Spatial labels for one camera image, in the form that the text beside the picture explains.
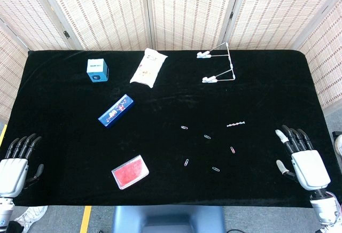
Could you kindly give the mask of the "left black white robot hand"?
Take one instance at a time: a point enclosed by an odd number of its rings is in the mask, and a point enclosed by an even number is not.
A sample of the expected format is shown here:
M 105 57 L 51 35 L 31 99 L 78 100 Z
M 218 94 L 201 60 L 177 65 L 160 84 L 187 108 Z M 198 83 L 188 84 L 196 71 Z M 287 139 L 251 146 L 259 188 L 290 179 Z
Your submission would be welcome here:
M 29 159 L 42 137 L 33 133 L 14 139 L 1 160 L 1 198 L 15 198 L 23 189 L 37 182 L 44 170 L 39 164 L 35 175 L 28 178 Z

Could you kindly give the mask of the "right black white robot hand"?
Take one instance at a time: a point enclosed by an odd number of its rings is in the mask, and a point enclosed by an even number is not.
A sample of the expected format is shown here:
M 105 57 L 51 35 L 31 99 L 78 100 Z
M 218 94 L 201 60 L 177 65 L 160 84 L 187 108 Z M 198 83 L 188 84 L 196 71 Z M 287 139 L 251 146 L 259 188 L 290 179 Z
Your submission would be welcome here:
M 291 158 L 294 172 L 288 170 L 282 161 L 276 165 L 282 175 L 299 182 L 307 191 L 325 189 L 331 182 L 330 176 L 319 152 L 314 149 L 309 136 L 302 130 L 295 130 L 286 125 L 275 130 L 275 134 Z

